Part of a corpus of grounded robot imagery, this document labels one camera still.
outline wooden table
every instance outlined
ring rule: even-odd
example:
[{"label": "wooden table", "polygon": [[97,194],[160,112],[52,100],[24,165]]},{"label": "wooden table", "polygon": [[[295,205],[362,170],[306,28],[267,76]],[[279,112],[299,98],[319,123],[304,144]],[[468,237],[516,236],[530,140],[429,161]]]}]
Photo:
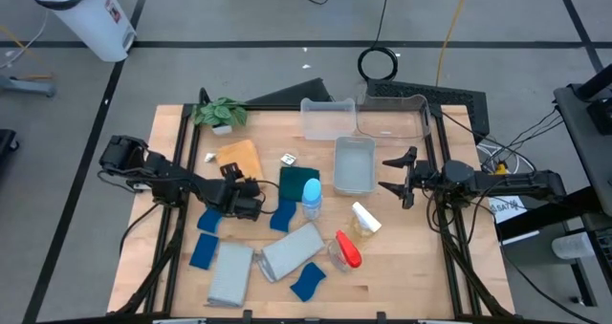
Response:
[{"label": "wooden table", "polygon": [[[465,107],[446,106],[443,109],[455,119],[467,126],[470,125]],[[151,150],[171,158],[181,110],[181,106],[158,107],[148,141]],[[395,119],[405,119],[405,115],[410,114],[364,112],[360,115],[363,115],[361,119],[383,126]],[[445,121],[445,126],[451,156],[475,167],[479,166],[471,133],[450,120]],[[190,124],[186,134],[186,148],[183,151],[184,166],[191,130]],[[442,158],[435,128],[432,130],[432,136],[438,165],[441,165]],[[296,156],[299,166],[320,170],[324,200],[321,216],[317,219],[317,227],[326,242],[334,237],[337,229],[348,227],[352,217],[351,204],[355,201],[360,201],[368,208],[382,223],[382,228],[374,237],[361,245],[362,266],[348,274],[336,270],[325,251],[313,258],[327,274],[327,278],[319,284],[315,296],[309,302],[301,302],[289,288],[299,276],[301,268],[279,282],[271,284],[259,267],[253,264],[244,308],[211,308],[205,305],[208,286],[214,273],[214,261],[211,270],[200,270],[189,265],[191,253],[201,233],[196,224],[204,212],[204,205],[191,196],[172,316],[241,317],[243,310],[252,310],[253,316],[260,318],[373,318],[379,311],[386,312],[388,318],[453,318],[440,237],[426,224],[426,198],[420,191],[415,191],[415,206],[409,210],[402,209],[397,197],[380,186],[367,197],[344,197],[335,194],[334,142],[303,139],[299,113],[290,111],[250,112],[246,127],[235,129],[232,134],[224,137],[216,137],[210,129],[203,129],[195,172],[206,178],[221,177],[219,165],[215,162],[204,162],[205,154],[243,139],[251,139],[255,143],[267,180],[278,181],[279,159],[285,153]],[[377,140],[377,181],[385,180],[393,183],[404,181],[405,169],[382,166],[381,161],[400,157],[409,145],[418,147],[418,159],[426,159],[425,144],[422,140]],[[267,186],[264,192],[268,195],[264,208],[274,210],[276,189]],[[131,221],[150,206],[150,194],[136,196]],[[464,210],[468,226],[466,230],[469,230],[473,208]],[[109,302],[109,311],[123,305],[149,272],[160,220],[161,211],[158,211],[135,227],[126,239]],[[284,236],[282,232],[269,229],[269,221],[269,216],[263,214],[255,223],[247,220],[224,219],[219,226],[218,236],[223,241],[239,242],[259,250]],[[305,223],[298,208],[291,222],[291,230]],[[500,304],[513,312],[508,279],[492,218],[482,210],[478,213],[470,252],[476,273]],[[469,313],[465,279],[459,269],[457,276],[464,313]],[[160,277],[156,310],[162,307],[165,282],[166,276],[163,275]]]}]

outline concrete floor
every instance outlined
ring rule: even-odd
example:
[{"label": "concrete floor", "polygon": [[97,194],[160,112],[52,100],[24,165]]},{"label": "concrete floor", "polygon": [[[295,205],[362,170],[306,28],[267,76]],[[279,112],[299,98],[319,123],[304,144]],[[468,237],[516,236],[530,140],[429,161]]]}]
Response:
[{"label": "concrete floor", "polygon": [[[127,15],[138,0],[120,0]],[[572,0],[592,41],[612,41],[610,0]],[[443,40],[457,0],[389,0],[382,41]],[[145,0],[137,26],[139,41],[164,42],[171,48],[135,48],[124,63],[117,87],[109,87],[113,64],[100,62],[89,50],[59,43],[76,41],[54,15],[34,48],[54,71],[58,94],[53,99],[0,94],[0,127],[18,132],[22,148],[0,179],[0,322],[20,322],[33,293],[55,228],[66,204],[95,116],[104,98],[113,95],[108,115],[86,173],[76,211],[55,273],[38,316],[39,321],[102,315],[106,310],[117,263],[119,239],[126,227],[132,196],[99,182],[95,171],[101,149],[113,134],[148,137],[155,107],[196,100],[204,86],[212,97],[249,99],[320,76],[330,94],[343,99],[363,93],[356,69],[362,48],[350,41],[376,35],[383,0],[330,0],[323,7],[305,0]],[[0,0],[0,24],[28,40],[43,10],[32,0]],[[508,142],[551,109],[552,91],[581,82],[595,73],[562,0],[467,0],[453,34],[455,41],[525,42],[519,47],[481,43],[447,51],[442,86],[487,93],[492,134]],[[316,41],[335,48],[313,48]],[[165,43],[185,41],[185,45]],[[233,48],[191,42],[234,41]],[[254,48],[253,41],[276,41]],[[303,41],[293,45],[283,41]],[[304,52],[301,47],[309,47]],[[14,50],[0,34],[0,63]],[[397,80],[432,84],[437,48],[394,48],[401,54]],[[612,51],[597,50],[601,62]],[[388,65],[372,55],[365,66],[384,74]],[[23,57],[2,75],[44,73]],[[552,156],[549,146],[557,153]],[[525,144],[521,152],[539,169],[559,172],[569,191],[586,186],[578,156],[562,126]],[[530,245],[547,249],[546,234]],[[509,248],[520,266],[546,292],[572,310],[604,322],[612,310],[571,304],[577,295],[567,266],[535,263],[537,251]],[[585,260],[600,304],[612,301],[595,261]],[[536,294],[507,266],[516,311],[527,318],[576,322]]]}]

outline blue bottle cap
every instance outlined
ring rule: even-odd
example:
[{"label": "blue bottle cap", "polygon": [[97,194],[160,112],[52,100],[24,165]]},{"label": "blue bottle cap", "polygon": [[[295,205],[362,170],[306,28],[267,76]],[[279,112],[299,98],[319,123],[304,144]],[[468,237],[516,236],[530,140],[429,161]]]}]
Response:
[{"label": "blue bottle cap", "polygon": [[314,204],[321,197],[321,182],[318,179],[310,179],[304,185],[302,203],[306,205]]}]

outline red bottle cap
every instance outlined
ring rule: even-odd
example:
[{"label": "red bottle cap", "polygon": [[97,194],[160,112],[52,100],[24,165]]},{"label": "red bottle cap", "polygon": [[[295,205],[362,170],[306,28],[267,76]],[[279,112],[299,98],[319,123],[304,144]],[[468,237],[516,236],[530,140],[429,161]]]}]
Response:
[{"label": "red bottle cap", "polygon": [[351,268],[357,268],[361,265],[361,254],[360,251],[355,248],[353,242],[342,232],[341,230],[336,231],[336,240],[338,241],[338,245],[340,245],[340,250],[344,255],[344,259],[346,263]]}]

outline small white cube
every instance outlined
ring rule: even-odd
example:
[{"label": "small white cube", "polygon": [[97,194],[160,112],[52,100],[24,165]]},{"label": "small white cube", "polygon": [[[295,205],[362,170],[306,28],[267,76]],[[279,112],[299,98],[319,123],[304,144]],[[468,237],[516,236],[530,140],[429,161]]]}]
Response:
[{"label": "small white cube", "polygon": [[204,162],[210,162],[217,156],[216,153],[207,153],[204,157]]},{"label": "small white cube", "polygon": [[290,155],[290,154],[285,154],[280,161],[283,162],[283,164],[287,165],[287,166],[292,166],[293,164],[295,164],[295,160],[296,157]]}]

